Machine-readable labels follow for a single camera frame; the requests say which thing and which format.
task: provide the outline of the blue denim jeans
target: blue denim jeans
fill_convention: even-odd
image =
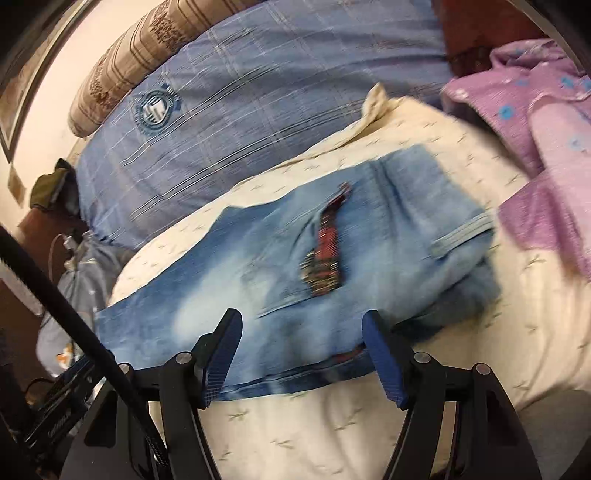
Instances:
[[[312,296],[301,264],[319,217],[347,182],[336,214],[342,285]],[[335,171],[281,199],[228,207],[207,235],[127,299],[100,312],[99,338],[118,362],[162,364],[243,317],[222,399],[291,393],[373,370],[361,318],[376,309],[410,339],[479,314],[498,295],[486,252],[492,220],[420,146]]]

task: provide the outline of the wall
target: wall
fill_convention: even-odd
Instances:
[[[41,82],[24,121],[13,159],[27,194],[20,208],[7,188],[9,165],[0,151],[0,223],[14,231],[28,212],[36,179],[51,173],[77,138],[67,126],[78,87],[105,50],[161,0],[101,0],[72,33]]]

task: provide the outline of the bedsheet pattern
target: bedsheet pattern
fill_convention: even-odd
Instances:
[[[225,206],[269,202],[331,171],[419,143],[492,214],[527,181],[494,137],[414,99],[389,100],[378,85],[360,121],[237,185],[146,245],[122,272],[112,302],[180,258]],[[489,255],[502,288],[494,307],[415,349],[456,367],[488,363],[517,407],[553,388],[591,391],[587,282],[553,252],[520,251],[500,226]],[[157,405],[152,410],[157,417]],[[373,373],[298,394],[214,402],[200,417],[225,479],[371,480],[382,477],[404,413]],[[447,459],[451,425],[447,408],[436,467]]]

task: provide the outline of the screw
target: screw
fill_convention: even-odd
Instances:
[[[420,364],[427,364],[431,361],[431,356],[425,352],[417,352],[414,354],[414,359]]]
[[[491,368],[487,364],[478,364],[476,366],[476,371],[481,375],[488,375],[491,373]]]
[[[179,365],[188,364],[193,357],[189,352],[180,352],[174,359]]]

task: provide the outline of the brown striped pillowcase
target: brown striped pillowcase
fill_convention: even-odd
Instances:
[[[93,133],[133,87],[188,42],[261,0],[165,0],[132,25],[95,64],[68,116],[77,137]]]

